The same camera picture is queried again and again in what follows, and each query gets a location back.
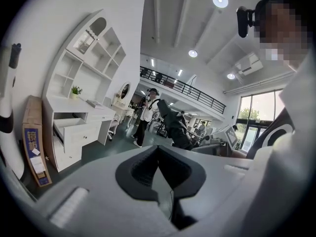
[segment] cardboard box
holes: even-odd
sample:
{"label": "cardboard box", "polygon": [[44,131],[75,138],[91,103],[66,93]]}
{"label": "cardboard box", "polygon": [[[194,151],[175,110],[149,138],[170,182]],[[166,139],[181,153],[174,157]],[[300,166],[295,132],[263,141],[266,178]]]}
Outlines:
{"label": "cardboard box", "polygon": [[51,184],[43,149],[40,97],[29,96],[22,133],[26,157],[38,186]]}

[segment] gray floor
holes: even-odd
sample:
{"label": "gray floor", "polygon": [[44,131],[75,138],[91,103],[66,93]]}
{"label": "gray floor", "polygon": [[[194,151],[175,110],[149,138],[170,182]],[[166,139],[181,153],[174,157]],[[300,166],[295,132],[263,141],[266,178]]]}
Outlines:
{"label": "gray floor", "polygon": [[[29,185],[29,191],[34,195],[35,198],[39,198],[43,193],[50,189],[53,185],[58,183],[60,180],[64,179],[81,166],[103,157],[116,155],[123,153],[125,151],[137,148],[133,144],[133,139],[130,135],[136,132],[137,127],[134,126],[135,120],[132,121],[132,125],[127,129],[126,123],[122,123],[118,126],[116,130],[116,135],[113,137],[112,141],[107,140],[106,144],[103,146],[98,141],[92,142],[82,148],[81,161],[76,162],[72,166],[64,169],[61,172],[57,172],[56,169],[51,165],[49,161],[46,162],[48,172],[52,179],[53,184],[39,188],[35,184]],[[149,145],[171,145],[172,140],[169,138],[164,138],[155,133],[150,133],[146,131],[143,146]]]}

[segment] cap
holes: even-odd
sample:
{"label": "cap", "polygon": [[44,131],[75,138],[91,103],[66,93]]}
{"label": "cap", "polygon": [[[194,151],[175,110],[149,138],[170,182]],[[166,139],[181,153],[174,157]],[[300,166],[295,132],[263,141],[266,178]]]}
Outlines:
{"label": "cap", "polygon": [[157,96],[159,96],[159,93],[158,93],[158,91],[155,88],[150,89],[149,92],[150,91],[153,91],[154,93],[156,93]]}

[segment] ceiling light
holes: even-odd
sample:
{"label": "ceiling light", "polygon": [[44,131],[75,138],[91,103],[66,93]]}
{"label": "ceiling light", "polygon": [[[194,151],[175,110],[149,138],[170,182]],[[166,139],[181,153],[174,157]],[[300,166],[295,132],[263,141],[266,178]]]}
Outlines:
{"label": "ceiling light", "polygon": [[233,79],[235,79],[235,75],[234,74],[228,74],[227,78],[230,79],[230,80],[233,80]]}
{"label": "ceiling light", "polygon": [[190,55],[191,57],[195,58],[195,57],[197,57],[198,52],[196,52],[195,50],[190,50],[190,51],[189,51],[189,55]]}
{"label": "ceiling light", "polygon": [[213,3],[220,8],[225,8],[228,5],[228,0],[213,0]]}

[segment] black cable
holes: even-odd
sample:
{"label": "black cable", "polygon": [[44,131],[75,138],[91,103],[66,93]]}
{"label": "black cable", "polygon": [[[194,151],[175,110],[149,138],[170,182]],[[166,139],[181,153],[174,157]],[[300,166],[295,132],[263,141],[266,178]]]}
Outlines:
{"label": "black cable", "polygon": [[170,191],[170,196],[171,196],[171,202],[172,202],[172,209],[171,209],[171,214],[170,214],[170,217],[169,217],[169,219],[168,220],[170,220],[171,219],[171,216],[172,216],[172,210],[173,210],[173,200],[172,200],[172,190]]}

